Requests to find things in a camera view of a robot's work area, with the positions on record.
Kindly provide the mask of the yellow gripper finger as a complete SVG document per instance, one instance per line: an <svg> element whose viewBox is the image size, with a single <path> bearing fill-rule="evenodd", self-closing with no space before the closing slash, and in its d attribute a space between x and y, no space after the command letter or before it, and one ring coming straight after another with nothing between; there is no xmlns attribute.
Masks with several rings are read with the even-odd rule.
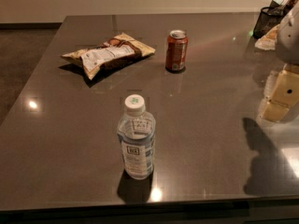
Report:
<svg viewBox="0 0 299 224"><path fill-rule="evenodd" d="M263 91L260 117L272 122L286 122L298 116L299 66L285 64L271 71Z"/></svg>

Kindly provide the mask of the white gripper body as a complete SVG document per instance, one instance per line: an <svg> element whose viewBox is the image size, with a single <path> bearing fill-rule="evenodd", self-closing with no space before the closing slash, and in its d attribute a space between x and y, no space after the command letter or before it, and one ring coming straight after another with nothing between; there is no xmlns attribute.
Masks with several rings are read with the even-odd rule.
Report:
<svg viewBox="0 0 299 224"><path fill-rule="evenodd" d="M278 27L276 54L284 63L299 64L299 5L289 11Z"/></svg>

